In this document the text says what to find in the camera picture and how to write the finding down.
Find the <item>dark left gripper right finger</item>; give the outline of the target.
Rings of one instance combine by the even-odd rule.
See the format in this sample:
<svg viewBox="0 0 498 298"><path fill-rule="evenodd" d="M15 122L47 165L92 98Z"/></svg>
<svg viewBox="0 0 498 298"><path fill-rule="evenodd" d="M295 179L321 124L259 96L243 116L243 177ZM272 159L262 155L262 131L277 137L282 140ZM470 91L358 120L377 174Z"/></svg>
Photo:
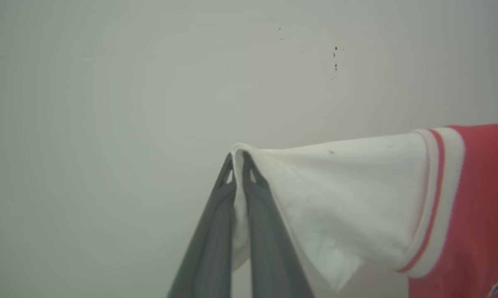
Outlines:
<svg viewBox="0 0 498 298"><path fill-rule="evenodd" d="M249 153L243 153L243 161L253 297L313 298L269 183Z"/></svg>

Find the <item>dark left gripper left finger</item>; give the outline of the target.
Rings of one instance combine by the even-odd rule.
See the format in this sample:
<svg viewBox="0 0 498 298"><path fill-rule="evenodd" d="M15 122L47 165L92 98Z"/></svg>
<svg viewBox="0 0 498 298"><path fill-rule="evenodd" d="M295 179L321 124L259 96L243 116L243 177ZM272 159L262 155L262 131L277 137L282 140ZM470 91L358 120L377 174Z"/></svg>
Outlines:
<svg viewBox="0 0 498 298"><path fill-rule="evenodd" d="M236 179L228 154L168 292L170 298L229 298Z"/></svg>

